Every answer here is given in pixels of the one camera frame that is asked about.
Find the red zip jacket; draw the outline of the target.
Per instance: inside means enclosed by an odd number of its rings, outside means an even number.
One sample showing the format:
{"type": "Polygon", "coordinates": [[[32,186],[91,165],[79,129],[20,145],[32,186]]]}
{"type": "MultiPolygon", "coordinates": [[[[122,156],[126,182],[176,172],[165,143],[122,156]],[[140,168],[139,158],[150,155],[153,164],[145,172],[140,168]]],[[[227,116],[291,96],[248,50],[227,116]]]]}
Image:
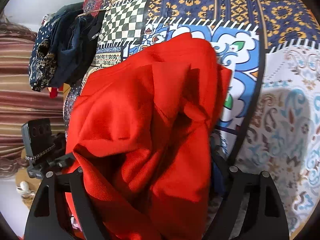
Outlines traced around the red zip jacket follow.
{"type": "Polygon", "coordinates": [[[184,33],[88,77],[67,152],[112,239],[201,239],[209,136],[231,75],[208,41],[184,33]]]}

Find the navy patterned folded clothes pile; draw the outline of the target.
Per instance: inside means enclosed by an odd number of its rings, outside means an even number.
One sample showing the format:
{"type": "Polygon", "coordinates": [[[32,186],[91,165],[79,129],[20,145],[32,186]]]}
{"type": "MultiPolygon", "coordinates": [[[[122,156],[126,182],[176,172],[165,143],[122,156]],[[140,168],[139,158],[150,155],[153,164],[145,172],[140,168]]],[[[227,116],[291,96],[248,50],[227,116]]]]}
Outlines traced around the navy patterned folded clothes pile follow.
{"type": "Polygon", "coordinates": [[[39,28],[28,73],[33,91],[74,85],[96,54],[105,10],[85,12],[82,3],[65,5],[39,28]]]}

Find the striped brown curtain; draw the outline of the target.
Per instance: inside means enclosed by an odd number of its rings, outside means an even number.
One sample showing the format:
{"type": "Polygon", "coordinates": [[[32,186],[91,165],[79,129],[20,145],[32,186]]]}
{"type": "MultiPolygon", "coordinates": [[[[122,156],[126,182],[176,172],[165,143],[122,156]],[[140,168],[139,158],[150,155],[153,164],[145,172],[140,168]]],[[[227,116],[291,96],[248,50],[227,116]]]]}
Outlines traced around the striped brown curtain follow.
{"type": "Polygon", "coordinates": [[[29,85],[28,65],[36,33],[1,14],[1,178],[14,176],[27,162],[21,127],[29,120],[48,118],[54,133],[63,132],[63,97],[51,99],[46,90],[29,85]]]}

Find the patchwork patterned bed sheet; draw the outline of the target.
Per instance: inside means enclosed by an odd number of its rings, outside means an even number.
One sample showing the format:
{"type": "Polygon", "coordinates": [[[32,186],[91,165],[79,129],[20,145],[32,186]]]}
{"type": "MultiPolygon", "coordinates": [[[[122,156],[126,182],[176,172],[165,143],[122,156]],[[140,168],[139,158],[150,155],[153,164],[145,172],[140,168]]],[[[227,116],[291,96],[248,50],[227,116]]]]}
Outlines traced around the patchwork patterned bed sheet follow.
{"type": "Polygon", "coordinates": [[[319,203],[319,24],[301,0],[85,0],[105,10],[91,66],[65,100],[69,121],[88,77],[190,33],[232,72],[209,149],[267,171],[294,237],[319,203]]]}

